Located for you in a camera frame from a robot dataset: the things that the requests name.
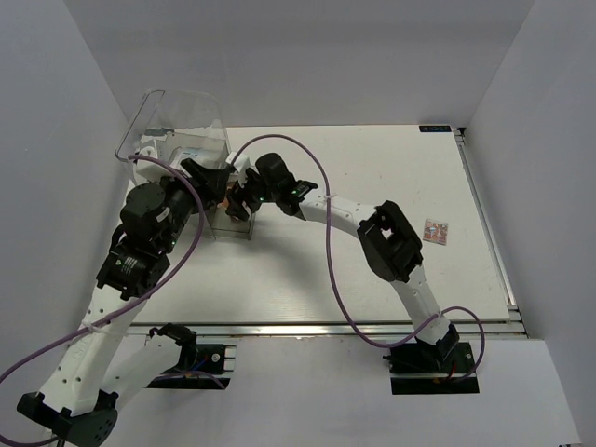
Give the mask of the white blue wipes packet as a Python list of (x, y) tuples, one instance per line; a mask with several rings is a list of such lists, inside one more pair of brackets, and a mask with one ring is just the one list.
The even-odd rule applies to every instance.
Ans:
[(178, 147), (172, 153), (170, 165), (175, 169), (182, 169), (182, 162), (185, 159), (191, 159), (203, 167), (207, 167), (207, 162), (210, 162), (207, 153), (202, 150), (192, 147)]

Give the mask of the clear acrylic makeup organizer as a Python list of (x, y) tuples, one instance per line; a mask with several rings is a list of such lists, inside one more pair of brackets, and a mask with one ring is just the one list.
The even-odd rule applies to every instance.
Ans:
[(223, 189), (244, 185), (250, 159), (230, 148), (220, 104), (207, 93), (150, 89), (131, 115), (115, 149), (132, 186), (155, 181), (160, 167), (129, 160), (131, 155), (157, 158), (175, 169), (189, 158), (206, 169), (227, 169)]

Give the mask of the multicolour square palette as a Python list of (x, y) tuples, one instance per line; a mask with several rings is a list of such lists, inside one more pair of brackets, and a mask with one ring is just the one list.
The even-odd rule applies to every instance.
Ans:
[(447, 245), (449, 225), (433, 219), (426, 219), (423, 231), (423, 240), (442, 246)]

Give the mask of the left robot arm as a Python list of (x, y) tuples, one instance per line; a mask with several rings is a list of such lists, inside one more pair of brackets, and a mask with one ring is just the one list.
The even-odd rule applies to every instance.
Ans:
[(119, 411), (137, 393), (208, 374), (213, 355), (224, 352), (220, 345), (198, 346), (195, 332), (168, 323), (151, 329), (141, 350), (110, 367), (132, 321), (196, 248), (201, 229), (182, 259), (170, 263), (189, 219), (197, 216), (204, 226), (206, 211), (224, 201), (230, 172), (205, 168), (192, 159), (176, 168), (149, 156), (135, 160), (154, 169), (127, 193), (87, 313), (74, 333), (52, 344), (67, 347), (56, 370), (38, 391), (22, 395), (17, 406), (20, 414), (48, 429), (60, 446), (102, 445)]

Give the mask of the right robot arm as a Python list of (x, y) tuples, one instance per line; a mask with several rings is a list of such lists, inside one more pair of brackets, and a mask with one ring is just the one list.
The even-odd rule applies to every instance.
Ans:
[(229, 216), (246, 221), (264, 203), (273, 203), (288, 216), (325, 224), (327, 251), (332, 229), (356, 238), (372, 272), (400, 298), (422, 363), (439, 372), (453, 362), (459, 334), (427, 283), (422, 241), (396, 203), (387, 200), (373, 207), (333, 196), (315, 183), (295, 179), (275, 153), (259, 157), (255, 167), (236, 152), (226, 162), (237, 173), (227, 194)]

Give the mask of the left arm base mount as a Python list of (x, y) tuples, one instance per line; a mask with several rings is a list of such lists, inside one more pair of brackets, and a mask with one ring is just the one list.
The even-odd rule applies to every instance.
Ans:
[(191, 329), (168, 323), (153, 327), (146, 344), (157, 337), (168, 337), (177, 348), (178, 360), (147, 386), (152, 389), (226, 390), (235, 369), (237, 347), (222, 343), (199, 342)]

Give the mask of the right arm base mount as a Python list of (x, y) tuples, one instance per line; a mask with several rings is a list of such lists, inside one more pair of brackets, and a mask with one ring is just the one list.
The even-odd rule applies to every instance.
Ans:
[(440, 363), (425, 356), (417, 344), (405, 344), (383, 355), (391, 392), (395, 396), (440, 396), (479, 394), (475, 365), (468, 342), (457, 344), (454, 352)]

